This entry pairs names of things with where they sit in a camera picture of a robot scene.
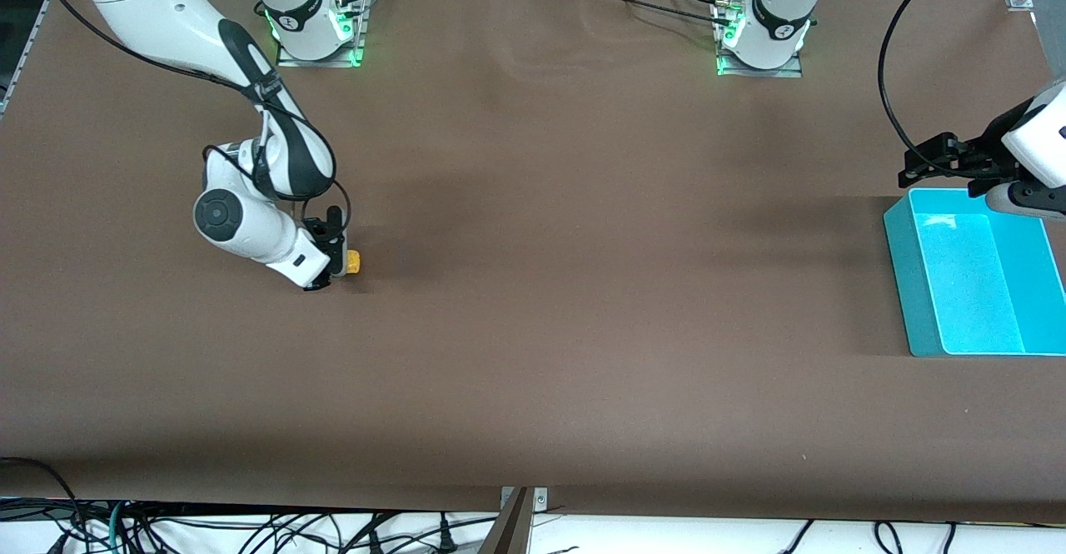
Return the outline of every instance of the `brown paper sheet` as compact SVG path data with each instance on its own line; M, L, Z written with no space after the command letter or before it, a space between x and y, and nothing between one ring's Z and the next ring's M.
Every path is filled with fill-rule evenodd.
M365 67L282 71L365 261L317 293L193 228L252 108L53 6L0 125L3 451L87 498L1064 520L1066 360L907 354L899 1L822 0L764 80L612 0L382 0ZM1002 0L916 0L888 77L925 140L1048 71Z

